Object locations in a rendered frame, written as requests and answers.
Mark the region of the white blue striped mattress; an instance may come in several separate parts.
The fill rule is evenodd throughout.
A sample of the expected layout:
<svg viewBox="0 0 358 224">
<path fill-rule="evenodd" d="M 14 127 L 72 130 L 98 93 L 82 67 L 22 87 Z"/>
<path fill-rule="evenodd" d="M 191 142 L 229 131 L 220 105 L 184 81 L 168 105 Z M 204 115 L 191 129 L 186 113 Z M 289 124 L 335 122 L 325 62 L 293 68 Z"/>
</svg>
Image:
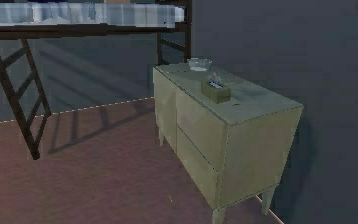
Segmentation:
<svg viewBox="0 0 358 224">
<path fill-rule="evenodd" d="M 0 3 L 0 26 L 108 24 L 174 28 L 185 10 L 173 5 L 105 3 Z"/>
</svg>

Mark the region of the pale green chest of drawers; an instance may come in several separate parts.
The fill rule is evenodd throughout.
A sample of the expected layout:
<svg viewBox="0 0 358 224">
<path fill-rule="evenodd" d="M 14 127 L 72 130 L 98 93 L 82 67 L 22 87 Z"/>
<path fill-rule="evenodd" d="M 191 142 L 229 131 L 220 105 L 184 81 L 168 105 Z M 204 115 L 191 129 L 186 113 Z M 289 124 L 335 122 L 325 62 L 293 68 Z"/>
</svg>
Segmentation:
<svg viewBox="0 0 358 224">
<path fill-rule="evenodd" d="M 212 73 L 231 89 L 216 104 L 201 93 Z M 156 124 L 213 210 L 212 224 L 223 224 L 226 209 L 257 195 L 267 214 L 279 185 L 303 105 L 212 67 L 153 68 Z"/>
</svg>

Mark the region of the olive tissue box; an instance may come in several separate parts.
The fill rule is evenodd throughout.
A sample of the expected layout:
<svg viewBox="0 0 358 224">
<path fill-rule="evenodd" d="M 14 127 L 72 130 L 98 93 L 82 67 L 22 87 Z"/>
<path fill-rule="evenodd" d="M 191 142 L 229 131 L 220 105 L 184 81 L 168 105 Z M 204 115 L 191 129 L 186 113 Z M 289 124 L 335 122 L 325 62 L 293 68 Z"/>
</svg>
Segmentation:
<svg viewBox="0 0 358 224">
<path fill-rule="evenodd" d="M 223 83 L 221 77 L 216 73 L 212 73 L 201 82 L 201 93 L 216 104 L 231 99 L 230 87 Z"/>
</svg>

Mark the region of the clear glass bowl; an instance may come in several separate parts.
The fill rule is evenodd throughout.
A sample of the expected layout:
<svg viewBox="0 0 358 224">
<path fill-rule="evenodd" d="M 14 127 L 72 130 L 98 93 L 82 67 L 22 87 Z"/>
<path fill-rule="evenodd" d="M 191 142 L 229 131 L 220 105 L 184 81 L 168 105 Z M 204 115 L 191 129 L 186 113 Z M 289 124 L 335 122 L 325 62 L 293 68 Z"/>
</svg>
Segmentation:
<svg viewBox="0 0 358 224">
<path fill-rule="evenodd" d="M 210 68 L 212 61 L 209 59 L 191 58 L 187 60 L 187 63 L 192 71 L 202 72 L 207 71 Z"/>
</svg>

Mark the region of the dark brown loft bed frame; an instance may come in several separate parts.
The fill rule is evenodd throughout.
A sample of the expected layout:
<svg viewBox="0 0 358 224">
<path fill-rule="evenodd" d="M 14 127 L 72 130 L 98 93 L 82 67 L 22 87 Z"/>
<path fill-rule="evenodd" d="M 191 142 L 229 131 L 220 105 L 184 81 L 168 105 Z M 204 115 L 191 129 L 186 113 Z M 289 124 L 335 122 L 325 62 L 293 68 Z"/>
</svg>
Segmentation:
<svg viewBox="0 0 358 224">
<path fill-rule="evenodd" d="M 0 26 L 0 84 L 33 159 L 40 158 L 39 144 L 51 110 L 28 41 L 40 38 L 183 32 L 184 45 L 160 36 L 157 44 L 181 51 L 183 59 L 188 60 L 191 57 L 193 0 L 154 0 L 145 4 L 183 8 L 185 21 L 176 23 L 174 28 L 108 24 Z"/>
</svg>

